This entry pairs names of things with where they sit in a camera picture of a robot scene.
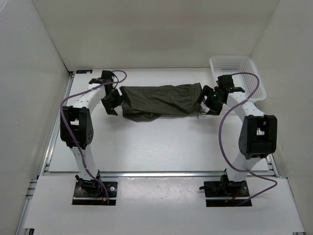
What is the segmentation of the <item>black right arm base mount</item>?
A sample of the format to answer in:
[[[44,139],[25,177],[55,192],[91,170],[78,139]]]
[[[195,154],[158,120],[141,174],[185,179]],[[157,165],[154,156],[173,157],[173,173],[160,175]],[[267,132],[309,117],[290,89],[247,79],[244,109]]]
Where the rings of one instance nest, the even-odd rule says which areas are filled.
[[[222,175],[219,181],[204,181],[199,190],[204,191],[206,207],[251,207],[246,181],[230,181]]]

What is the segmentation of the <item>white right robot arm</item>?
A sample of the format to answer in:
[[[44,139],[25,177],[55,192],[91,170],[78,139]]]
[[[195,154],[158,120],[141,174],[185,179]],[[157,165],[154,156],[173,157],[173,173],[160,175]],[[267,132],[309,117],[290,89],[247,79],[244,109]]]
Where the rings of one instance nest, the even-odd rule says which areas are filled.
[[[245,181],[253,167],[276,150],[277,118],[266,115],[250,101],[256,90],[247,93],[243,88],[236,87],[232,74],[218,77],[217,86],[211,88],[205,85],[196,103],[203,103],[209,110],[208,115],[218,116],[224,105],[229,110],[222,117],[218,131],[219,146],[228,164],[225,170],[225,180],[220,182],[222,194],[230,196],[238,188],[237,183]],[[233,162],[227,158],[222,142],[222,128],[226,117],[231,113],[242,121],[238,140],[239,153]]]

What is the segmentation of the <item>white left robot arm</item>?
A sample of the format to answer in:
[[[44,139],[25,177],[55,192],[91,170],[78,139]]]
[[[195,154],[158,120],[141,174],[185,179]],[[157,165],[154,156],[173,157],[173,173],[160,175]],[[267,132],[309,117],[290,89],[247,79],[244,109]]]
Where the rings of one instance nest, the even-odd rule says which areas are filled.
[[[99,104],[105,108],[108,115],[116,115],[115,108],[131,102],[123,88],[116,86],[125,81],[118,79],[118,70],[103,70],[99,78],[88,82],[85,91],[65,98],[60,104],[60,138],[71,150],[78,166],[76,180],[80,187],[92,196],[104,193],[107,188],[101,180],[91,150],[94,129],[91,114]]]

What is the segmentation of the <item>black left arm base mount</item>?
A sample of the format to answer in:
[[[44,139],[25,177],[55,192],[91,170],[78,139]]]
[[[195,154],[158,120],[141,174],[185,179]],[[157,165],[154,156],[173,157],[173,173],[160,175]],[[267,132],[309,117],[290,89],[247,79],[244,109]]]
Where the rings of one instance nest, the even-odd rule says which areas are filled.
[[[83,180],[75,176],[76,183],[73,192],[72,205],[85,206],[115,206],[118,182],[102,182]]]

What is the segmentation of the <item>olive green shorts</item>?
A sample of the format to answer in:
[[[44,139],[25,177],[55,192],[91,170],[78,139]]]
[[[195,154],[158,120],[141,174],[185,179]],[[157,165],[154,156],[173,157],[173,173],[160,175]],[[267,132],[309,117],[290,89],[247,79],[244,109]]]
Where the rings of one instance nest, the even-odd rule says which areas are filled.
[[[122,105],[122,115],[132,121],[152,121],[161,116],[182,118],[201,111],[201,105],[196,102],[202,92],[200,83],[158,87],[123,86],[123,89],[131,104]]]

